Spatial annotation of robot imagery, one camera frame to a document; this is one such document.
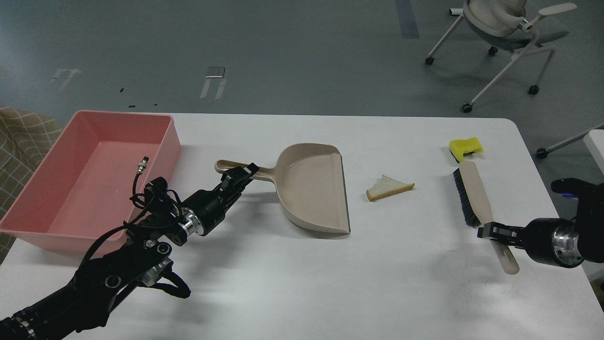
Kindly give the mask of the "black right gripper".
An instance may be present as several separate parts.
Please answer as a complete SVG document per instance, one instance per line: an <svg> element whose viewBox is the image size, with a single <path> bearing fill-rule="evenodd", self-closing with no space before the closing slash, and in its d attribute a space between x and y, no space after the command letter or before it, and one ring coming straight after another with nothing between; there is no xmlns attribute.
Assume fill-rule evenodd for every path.
<svg viewBox="0 0 604 340"><path fill-rule="evenodd" d="M540 264L570 269L583 263L575 224L562 218L537 218L525 227L486 222L478 228L477 237L524 249Z"/></svg>

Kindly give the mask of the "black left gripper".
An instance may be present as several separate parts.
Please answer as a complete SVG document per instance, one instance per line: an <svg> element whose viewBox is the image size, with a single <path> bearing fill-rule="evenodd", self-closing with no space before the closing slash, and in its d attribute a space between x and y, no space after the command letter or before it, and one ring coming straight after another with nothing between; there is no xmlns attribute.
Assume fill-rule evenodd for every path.
<svg viewBox="0 0 604 340"><path fill-rule="evenodd" d="M183 212L179 227L184 237L191 234L206 236L225 219L226 212L239 200L241 189L246 188L258 172L254 164L237 166L226 170L220 185L211 191L199 190L185 199L181 205Z"/></svg>

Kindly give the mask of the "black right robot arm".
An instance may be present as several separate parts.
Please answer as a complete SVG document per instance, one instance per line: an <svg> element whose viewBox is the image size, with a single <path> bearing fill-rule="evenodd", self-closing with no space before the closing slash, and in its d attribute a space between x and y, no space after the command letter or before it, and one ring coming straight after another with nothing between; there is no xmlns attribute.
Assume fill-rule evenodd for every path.
<svg viewBox="0 0 604 340"><path fill-rule="evenodd" d="M537 218L525 227L488 222L478 228L478 237L523 249L535 262L575 268L583 261L604 262L604 185L577 178L551 183L551 190L576 198L574 218Z"/></svg>

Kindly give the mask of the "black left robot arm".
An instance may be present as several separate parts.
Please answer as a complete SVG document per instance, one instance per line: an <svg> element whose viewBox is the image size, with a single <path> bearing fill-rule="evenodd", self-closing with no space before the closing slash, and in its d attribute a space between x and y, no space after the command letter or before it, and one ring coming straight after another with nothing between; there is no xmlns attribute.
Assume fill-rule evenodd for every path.
<svg viewBox="0 0 604 340"><path fill-rule="evenodd" d="M188 298L189 286L173 271L173 246L214 230L257 172L254 163L230 168L212 190L199 190L185 200L168 188L164 177L149 181L143 192L132 191L130 200L142 211L94 241L66 286L3 319L1 338L61 340L103 327L137 288Z"/></svg>

